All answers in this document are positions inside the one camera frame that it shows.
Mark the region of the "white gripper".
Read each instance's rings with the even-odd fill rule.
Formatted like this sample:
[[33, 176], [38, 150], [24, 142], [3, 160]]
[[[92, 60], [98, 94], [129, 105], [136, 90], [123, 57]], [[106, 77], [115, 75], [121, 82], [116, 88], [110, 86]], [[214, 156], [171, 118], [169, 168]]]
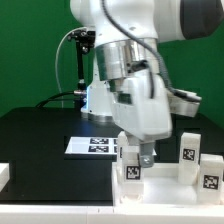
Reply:
[[154, 97], [149, 98], [149, 82], [146, 75], [123, 80], [121, 91], [130, 96], [130, 101], [120, 103], [118, 94], [112, 95], [111, 109], [114, 122], [141, 141], [139, 164], [142, 168], [154, 165], [154, 142], [168, 138], [172, 132], [172, 122], [167, 93], [160, 76], [153, 77]]

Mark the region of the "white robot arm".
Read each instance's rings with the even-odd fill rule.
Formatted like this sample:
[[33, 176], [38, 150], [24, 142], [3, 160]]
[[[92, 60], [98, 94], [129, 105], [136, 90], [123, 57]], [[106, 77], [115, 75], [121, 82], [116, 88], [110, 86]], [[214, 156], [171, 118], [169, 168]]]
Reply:
[[171, 135], [170, 115], [194, 115], [201, 101], [172, 86], [157, 44], [211, 35], [224, 21], [224, 0], [70, 0], [70, 8], [95, 31], [115, 124], [133, 140], [139, 165], [151, 167], [155, 142]]

